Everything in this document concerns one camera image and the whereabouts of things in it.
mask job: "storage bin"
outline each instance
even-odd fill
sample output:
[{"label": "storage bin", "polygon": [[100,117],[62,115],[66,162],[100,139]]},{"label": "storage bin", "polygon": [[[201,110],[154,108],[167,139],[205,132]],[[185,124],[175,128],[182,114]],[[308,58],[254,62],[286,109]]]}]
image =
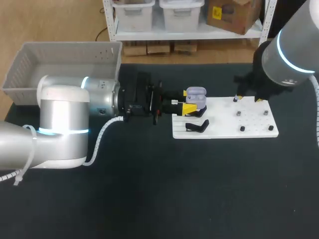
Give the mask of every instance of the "storage bin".
[{"label": "storage bin", "polygon": [[165,28],[169,32],[197,31],[200,8],[204,0],[159,0],[164,10]]},{"label": "storage bin", "polygon": [[143,4],[117,4],[113,3],[119,28],[122,31],[151,31],[152,11],[155,0],[145,0]]},{"label": "storage bin", "polygon": [[27,42],[17,52],[2,90],[16,105],[38,105],[45,75],[118,79],[121,42]]}]

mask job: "white shelving unit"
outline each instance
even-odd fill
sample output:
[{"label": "white shelving unit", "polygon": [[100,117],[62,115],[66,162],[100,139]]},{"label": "white shelving unit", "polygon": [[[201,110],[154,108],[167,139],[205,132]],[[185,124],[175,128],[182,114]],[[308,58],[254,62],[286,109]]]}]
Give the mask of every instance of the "white shelving unit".
[{"label": "white shelving unit", "polygon": [[199,17],[199,26],[197,32],[167,32],[164,25],[163,11],[158,5],[156,5],[153,10],[152,31],[124,32],[121,30],[117,18],[113,20],[113,7],[111,1],[112,0],[103,0],[110,41],[260,38],[259,44],[267,40],[277,4],[277,0],[265,0],[266,7],[264,25],[261,24],[260,20],[257,20],[245,35],[239,35],[207,25],[205,16],[203,14],[201,14]]}]

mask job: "black table surface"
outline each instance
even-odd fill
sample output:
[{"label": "black table surface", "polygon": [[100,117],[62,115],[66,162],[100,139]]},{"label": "black table surface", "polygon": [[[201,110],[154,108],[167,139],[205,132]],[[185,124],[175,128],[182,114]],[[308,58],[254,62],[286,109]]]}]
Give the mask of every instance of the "black table surface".
[{"label": "black table surface", "polygon": [[[233,96],[250,64],[125,65],[165,89]],[[279,136],[173,139],[171,116],[113,124],[90,167],[29,170],[0,183],[0,238],[300,239],[319,237],[319,149],[310,82],[270,99]],[[12,106],[6,121],[39,125]],[[91,157],[104,118],[90,119]]]}]

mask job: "white plastic plate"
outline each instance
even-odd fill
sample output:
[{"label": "white plastic plate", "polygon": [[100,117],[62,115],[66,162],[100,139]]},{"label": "white plastic plate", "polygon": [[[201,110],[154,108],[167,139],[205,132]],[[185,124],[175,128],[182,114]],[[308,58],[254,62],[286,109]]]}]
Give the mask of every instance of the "white plastic plate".
[{"label": "white plastic plate", "polygon": [[[207,110],[201,118],[172,115],[173,137],[191,139],[211,138],[268,138],[279,132],[268,101],[254,102],[254,97],[244,97],[233,102],[234,97],[207,98]],[[185,123],[202,125],[209,120],[203,133],[186,131]]]}]

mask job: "white spiral cable wrap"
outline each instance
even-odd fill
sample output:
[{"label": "white spiral cable wrap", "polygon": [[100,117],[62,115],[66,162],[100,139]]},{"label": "white spiral cable wrap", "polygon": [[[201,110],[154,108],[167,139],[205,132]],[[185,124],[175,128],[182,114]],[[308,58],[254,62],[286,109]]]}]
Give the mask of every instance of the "white spiral cable wrap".
[{"label": "white spiral cable wrap", "polygon": [[0,182],[2,182],[2,181],[4,181],[4,180],[7,180],[7,179],[9,179],[9,178],[13,178],[13,177],[15,177],[16,175],[18,175],[19,173],[21,173],[21,169],[16,170],[16,171],[14,171],[14,172],[12,172],[12,173],[8,173],[7,175],[0,177]]},{"label": "white spiral cable wrap", "polygon": [[90,166],[90,165],[92,165],[92,164],[94,163],[94,160],[95,160],[95,158],[96,158],[96,155],[98,154],[98,150],[99,150],[99,146],[100,146],[100,142],[101,142],[102,136],[103,136],[103,134],[104,134],[106,128],[107,128],[108,126],[110,126],[110,124],[112,124],[112,123],[114,123],[114,122],[117,122],[117,121],[124,121],[123,116],[118,116],[118,117],[115,117],[115,118],[113,118],[113,119],[110,119],[110,120],[107,121],[107,122],[105,123],[105,125],[101,128],[100,133],[99,133],[98,138],[97,138],[96,143],[95,143],[95,148],[94,148],[93,156],[92,156],[92,158],[91,158],[91,160],[90,160],[89,162],[84,162],[84,163],[82,164],[83,166]]},{"label": "white spiral cable wrap", "polygon": [[17,186],[19,184],[19,182],[21,182],[23,180],[24,174],[26,173],[26,171],[28,170],[28,168],[30,167],[30,165],[31,165],[31,163],[33,161],[33,158],[34,158],[34,155],[35,155],[36,140],[37,140],[36,131],[35,131],[33,126],[27,125],[27,124],[24,125],[23,128],[29,128],[31,130],[31,133],[32,133],[32,149],[30,151],[28,160],[26,161],[25,166],[23,167],[23,169],[16,170],[16,171],[14,171],[12,173],[9,173],[9,174],[7,174],[5,176],[0,177],[0,182],[4,181],[4,180],[7,180],[9,178],[13,178],[15,176],[15,182],[14,182],[13,185]]},{"label": "white spiral cable wrap", "polygon": [[319,147],[319,84],[315,76],[310,76],[309,80],[314,86],[315,93],[316,93],[316,98],[317,98],[317,142],[318,142],[318,147]]}]

